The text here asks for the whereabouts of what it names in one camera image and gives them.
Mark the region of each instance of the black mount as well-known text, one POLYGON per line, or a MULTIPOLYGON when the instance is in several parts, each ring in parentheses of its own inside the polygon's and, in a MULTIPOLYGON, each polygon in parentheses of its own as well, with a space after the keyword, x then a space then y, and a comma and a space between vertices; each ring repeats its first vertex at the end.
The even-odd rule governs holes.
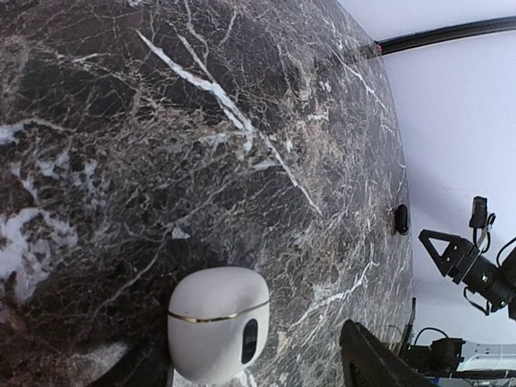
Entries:
POLYGON ((458 235, 423 230, 419 234, 419 240, 443 277, 450 276, 456 284, 459 284, 466 277, 476 259, 480 256, 480 251, 473 243, 458 235), (448 242, 442 255, 435 250, 431 239, 448 242))

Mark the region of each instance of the marble surface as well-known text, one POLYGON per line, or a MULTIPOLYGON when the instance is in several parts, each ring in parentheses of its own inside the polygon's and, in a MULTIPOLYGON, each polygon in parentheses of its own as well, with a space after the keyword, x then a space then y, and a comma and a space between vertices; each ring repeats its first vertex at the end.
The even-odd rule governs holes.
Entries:
POLYGON ((408 191, 378 56, 335 0, 0 2, 0 384, 162 375, 174 285, 223 265, 272 302, 229 385, 342 385, 348 318, 399 339, 408 191))

